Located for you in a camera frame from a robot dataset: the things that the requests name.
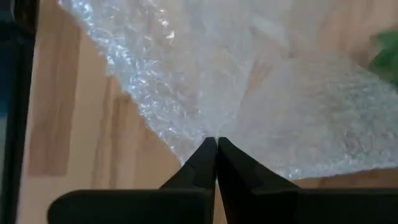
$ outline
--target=wooden surface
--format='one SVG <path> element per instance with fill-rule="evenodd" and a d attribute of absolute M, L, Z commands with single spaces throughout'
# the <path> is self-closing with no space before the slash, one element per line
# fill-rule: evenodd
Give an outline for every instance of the wooden surface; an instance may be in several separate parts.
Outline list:
<path fill-rule="evenodd" d="M 398 23 L 396 0 L 346 0 L 322 46 L 365 65 L 369 36 Z M 154 189 L 179 168 L 130 97 L 104 74 L 104 60 L 56 0 L 42 0 L 35 47 L 19 224 L 46 223 L 50 203 L 75 189 Z M 304 187 L 398 187 L 398 171 L 366 172 Z M 225 223 L 219 195 L 215 223 Z"/>

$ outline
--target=black object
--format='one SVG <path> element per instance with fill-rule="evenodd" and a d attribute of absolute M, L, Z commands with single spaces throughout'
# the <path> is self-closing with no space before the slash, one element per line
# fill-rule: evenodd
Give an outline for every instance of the black object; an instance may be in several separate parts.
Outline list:
<path fill-rule="evenodd" d="M 215 171 L 229 224 L 398 223 L 398 190 L 304 190 L 226 138 L 207 138 L 159 190 L 80 190 L 49 224 L 213 223 Z"/>
<path fill-rule="evenodd" d="M 37 2 L 38 0 L 0 0 L 0 116 L 7 117 L 4 161 L 0 162 L 3 164 L 0 167 L 2 224 L 16 222 Z"/>

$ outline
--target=bubble wrap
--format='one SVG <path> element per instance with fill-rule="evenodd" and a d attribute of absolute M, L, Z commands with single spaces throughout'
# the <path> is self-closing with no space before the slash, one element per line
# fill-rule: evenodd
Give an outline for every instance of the bubble wrap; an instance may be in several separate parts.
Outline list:
<path fill-rule="evenodd" d="M 184 163 L 226 136 L 288 179 L 398 164 L 398 95 L 320 52 L 337 0 L 60 0 Z"/>

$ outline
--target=wooden table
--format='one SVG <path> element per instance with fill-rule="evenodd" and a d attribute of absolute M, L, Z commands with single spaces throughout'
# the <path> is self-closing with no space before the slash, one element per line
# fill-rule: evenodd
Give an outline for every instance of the wooden table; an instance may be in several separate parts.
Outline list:
<path fill-rule="evenodd" d="M 104 60 L 56 0 L 42 0 L 34 56 L 19 224 L 46 223 L 57 197 L 75 189 L 155 189 L 179 168 L 149 131 Z M 346 0 L 323 45 L 368 60 L 369 36 L 398 22 L 396 0 Z M 306 187 L 398 186 L 398 171 L 303 180 Z M 225 223 L 220 197 L 215 223 Z"/>

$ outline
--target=wood grain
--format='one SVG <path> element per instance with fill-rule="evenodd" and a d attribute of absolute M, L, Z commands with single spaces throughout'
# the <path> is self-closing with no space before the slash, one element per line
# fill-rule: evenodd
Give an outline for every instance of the wood grain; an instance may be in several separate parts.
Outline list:
<path fill-rule="evenodd" d="M 396 0 L 345 0 L 320 44 L 365 64 L 369 37 L 394 27 Z M 46 223 L 53 200 L 76 189 L 154 189 L 179 164 L 136 105 L 104 74 L 104 60 L 56 0 L 40 3 L 29 105 L 20 224 Z M 302 187 L 397 187 L 398 170 L 297 181 Z M 215 223 L 226 223 L 216 194 Z"/>

